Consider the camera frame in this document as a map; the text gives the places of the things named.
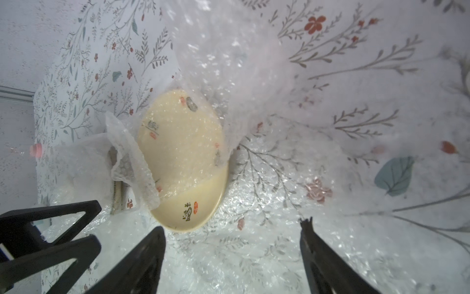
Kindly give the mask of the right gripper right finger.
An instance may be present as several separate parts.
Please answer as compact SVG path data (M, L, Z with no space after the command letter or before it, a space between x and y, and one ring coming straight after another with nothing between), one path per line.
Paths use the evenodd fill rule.
M379 294L313 229L312 218L301 219L300 249L313 294Z

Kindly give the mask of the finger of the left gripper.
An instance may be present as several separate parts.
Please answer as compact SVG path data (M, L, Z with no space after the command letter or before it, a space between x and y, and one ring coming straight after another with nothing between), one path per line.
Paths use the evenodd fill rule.
M99 202L92 200L53 207L9 211L1 215L1 244L9 250L43 250L64 244L72 241L101 210ZM81 212L84 215L51 243L43 240L39 229L33 225L35 221Z
M89 268L100 251L99 240L96 236L90 235L1 263L1 293L6 293L16 282L33 274L72 260L73 263L48 291L50 294L66 294Z

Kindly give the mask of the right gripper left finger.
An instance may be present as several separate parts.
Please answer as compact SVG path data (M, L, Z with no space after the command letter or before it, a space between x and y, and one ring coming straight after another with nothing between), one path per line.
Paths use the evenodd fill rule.
M155 294L164 261L166 238L163 227L154 228L89 294Z

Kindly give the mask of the cream dinner plate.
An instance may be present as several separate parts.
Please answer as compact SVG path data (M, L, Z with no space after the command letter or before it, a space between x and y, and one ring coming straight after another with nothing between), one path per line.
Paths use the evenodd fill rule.
M155 219L175 232L207 223L228 180L225 138L212 107L182 89L170 90L144 115L137 143L159 193Z

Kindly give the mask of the clear bubble wrap sheet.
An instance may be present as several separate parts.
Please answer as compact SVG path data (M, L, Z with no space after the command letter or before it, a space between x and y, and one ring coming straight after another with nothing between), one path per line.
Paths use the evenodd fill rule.
M160 1L80 2L35 98L52 146L136 115L177 69ZM297 221L313 216L384 294L469 294L470 1L240 2L301 93L234 150L214 217L167 231L159 293L306 294Z

